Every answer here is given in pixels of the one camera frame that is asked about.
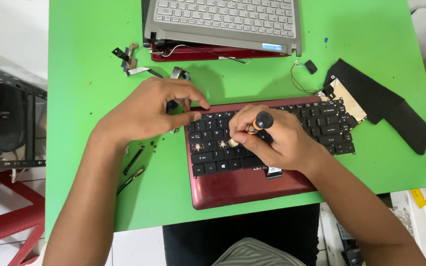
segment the laptop keyboard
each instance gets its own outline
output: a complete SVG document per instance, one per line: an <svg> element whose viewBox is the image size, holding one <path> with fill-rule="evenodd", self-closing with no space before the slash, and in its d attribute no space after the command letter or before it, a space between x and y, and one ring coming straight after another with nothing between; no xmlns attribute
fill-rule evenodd
<svg viewBox="0 0 426 266"><path fill-rule="evenodd" d="M293 0L157 0L154 20L295 38Z"/></svg>
<svg viewBox="0 0 426 266"><path fill-rule="evenodd" d="M275 106L272 109L296 115L305 132L324 145L330 154L355 152L343 100ZM228 123L237 112L204 114L200 120L186 126L194 177L265 166L241 144L235 148L228 145ZM267 143L273 142L265 130L260 130L256 136Z"/></svg>

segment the red plastic chair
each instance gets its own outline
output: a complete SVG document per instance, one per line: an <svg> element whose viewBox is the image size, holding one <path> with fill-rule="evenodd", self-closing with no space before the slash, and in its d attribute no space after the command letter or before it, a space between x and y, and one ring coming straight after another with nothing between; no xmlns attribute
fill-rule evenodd
<svg viewBox="0 0 426 266"><path fill-rule="evenodd" d="M29 252L37 245L45 230L45 198L22 182L11 183L11 171L0 172L0 183L26 198L33 204L19 210L0 215L0 239L35 227L29 238L21 246L8 266L24 266L37 258L24 261Z"/></svg>

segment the green table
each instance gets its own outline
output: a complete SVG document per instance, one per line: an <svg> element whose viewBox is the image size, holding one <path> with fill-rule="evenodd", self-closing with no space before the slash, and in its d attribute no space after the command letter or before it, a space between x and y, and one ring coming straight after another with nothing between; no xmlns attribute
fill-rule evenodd
<svg viewBox="0 0 426 266"><path fill-rule="evenodd" d="M302 0L300 12L303 56L299 59L301 63L312 59L318 67L314 75L306 68L294 69L302 85L321 88L328 68L343 58L403 96L426 121L426 75L405 0ZM143 72L126 78L121 60L111 54L115 47L131 42L142 43L138 1L50 2L46 235L68 195L90 131L151 76ZM174 66L183 67L212 105L305 95L291 82L295 56L253 59L247 65L231 60L155 63L145 48L135 56L138 66L152 67L164 77ZM158 145L157 153L152 153L150 141ZM353 130L353 142L356 155L337 159L375 193L426 186L426 154L414 153L385 120L361 124ZM138 143L130 143L123 166ZM147 150L131 172L141 163L147 164L147 170L117 198L116 231L323 201L318 192L311 192L197 211L191 202L183 129L143 143Z"/></svg>

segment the hand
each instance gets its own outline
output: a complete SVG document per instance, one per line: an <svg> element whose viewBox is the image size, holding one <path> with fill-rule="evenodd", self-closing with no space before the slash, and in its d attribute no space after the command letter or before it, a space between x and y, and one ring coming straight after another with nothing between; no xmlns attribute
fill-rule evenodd
<svg viewBox="0 0 426 266"><path fill-rule="evenodd" d="M175 100L183 104L183 113L165 113L167 102ZM201 118L201 113L190 111L191 101L209 109L205 95L190 81L151 77L139 86L97 124L108 138L115 138L120 145L131 140L144 140Z"/></svg>
<svg viewBox="0 0 426 266"><path fill-rule="evenodd" d="M274 139L270 146L257 136L244 132L261 111L269 112L274 118L272 127L264 129ZM287 111L264 105L246 105L231 118L229 126L230 136L256 154L267 166L306 174L317 167L320 158L327 154L330 156L325 147L305 133L297 117Z"/></svg>

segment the black pants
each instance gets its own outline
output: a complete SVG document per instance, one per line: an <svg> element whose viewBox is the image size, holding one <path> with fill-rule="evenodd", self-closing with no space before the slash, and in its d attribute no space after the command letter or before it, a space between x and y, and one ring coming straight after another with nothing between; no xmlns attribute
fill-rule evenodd
<svg viewBox="0 0 426 266"><path fill-rule="evenodd" d="M319 215L317 203L163 226L167 266L210 266L245 237L315 266Z"/></svg>

